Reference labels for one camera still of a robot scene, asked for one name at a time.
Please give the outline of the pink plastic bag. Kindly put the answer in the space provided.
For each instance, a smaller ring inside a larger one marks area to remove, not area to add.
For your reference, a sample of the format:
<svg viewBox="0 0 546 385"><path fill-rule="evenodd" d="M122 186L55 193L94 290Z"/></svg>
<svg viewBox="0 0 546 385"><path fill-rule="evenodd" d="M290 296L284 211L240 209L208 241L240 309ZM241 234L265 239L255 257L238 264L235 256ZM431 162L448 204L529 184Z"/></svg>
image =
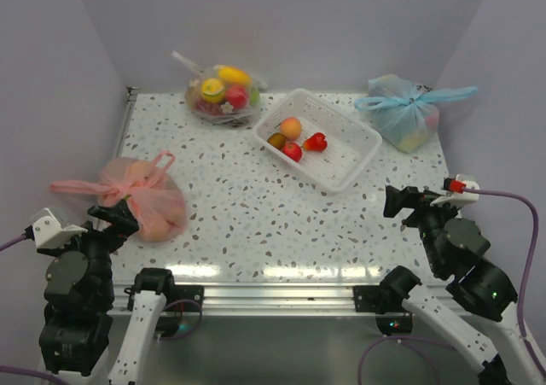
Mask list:
<svg viewBox="0 0 546 385"><path fill-rule="evenodd" d="M175 161L169 151L152 160L114 158L101 169L95 183L60 180L50 185L56 193L94 195L104 207L126 201L145 242L164 242L184 233L188 223L182 191L167 170Z"/></svg>

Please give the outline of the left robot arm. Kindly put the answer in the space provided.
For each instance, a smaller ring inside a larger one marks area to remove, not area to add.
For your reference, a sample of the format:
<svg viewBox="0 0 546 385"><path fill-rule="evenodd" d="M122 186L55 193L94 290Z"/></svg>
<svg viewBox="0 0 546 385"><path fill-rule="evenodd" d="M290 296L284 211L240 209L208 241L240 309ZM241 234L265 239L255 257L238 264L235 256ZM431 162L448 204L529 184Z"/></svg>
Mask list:
<svg viewBox="0 0 546 385"><path fill-rule="evenodd" d="M107 222L70 225L59 211L44 208L26 233L40 254L52 257L46 270L45 325L39 346L46 370L69 384L137 384L142 376L160 314L172 308L177 289L171 271L144 268L128 294L131 319L112 369L106 367L113 319L111 256L138 232L126 200L112 207L93 206L91 217Z"/></svg>

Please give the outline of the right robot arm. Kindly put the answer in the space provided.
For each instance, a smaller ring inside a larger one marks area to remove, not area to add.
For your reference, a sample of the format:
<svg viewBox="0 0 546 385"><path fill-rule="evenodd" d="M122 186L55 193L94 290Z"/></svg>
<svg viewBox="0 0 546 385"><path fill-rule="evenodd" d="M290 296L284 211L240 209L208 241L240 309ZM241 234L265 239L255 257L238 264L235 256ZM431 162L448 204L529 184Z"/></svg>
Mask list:
<svg viewBox="0 0 546 385"><path fill-rule="evenodd" d="M543 384L545 356L524 318L527 276L515 287L508 275L485 258L490 242L460 208L487 190L456 178L444 181L444 193L407 186L386 187L383 215L395 217L409 209L407 228L419 231L433 275L464 311L479 318L483 330L443 306L421 279L401 265L380 281L375 297L378 314L402 309L441 335L475 370L481 384Z"/></svg>

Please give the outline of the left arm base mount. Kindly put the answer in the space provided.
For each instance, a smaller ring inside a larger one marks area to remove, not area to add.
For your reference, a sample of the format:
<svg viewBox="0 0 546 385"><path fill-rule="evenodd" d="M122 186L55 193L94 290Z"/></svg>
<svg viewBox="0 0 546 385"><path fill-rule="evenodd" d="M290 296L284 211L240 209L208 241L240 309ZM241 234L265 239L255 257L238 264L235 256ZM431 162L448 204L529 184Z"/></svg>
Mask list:
<svg viewBox="0 0 546 385"><path fill-rule="evenodd" d="M201 286L177 286L167 282L140 281L124 289L129 295L127 309L132 317L137 312L158 312L152 323L153 333L159 341L178 341L188 338L201 326L203 319Z"/></svg>

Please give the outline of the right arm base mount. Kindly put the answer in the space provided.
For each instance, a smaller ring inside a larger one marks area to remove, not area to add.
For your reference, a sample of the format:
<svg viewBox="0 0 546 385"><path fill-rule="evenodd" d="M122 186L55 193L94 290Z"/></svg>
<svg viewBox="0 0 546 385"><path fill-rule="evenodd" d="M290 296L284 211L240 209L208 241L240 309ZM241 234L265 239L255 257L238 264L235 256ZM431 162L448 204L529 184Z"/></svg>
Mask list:
<svg viewBox="0 0 546 385"><path fill-rule="evenodd" d="M355 311L373 314L382 335L410 335L413 332L413 314L402 308L401 296L379 285L357 285L352 293Z"/></svg>

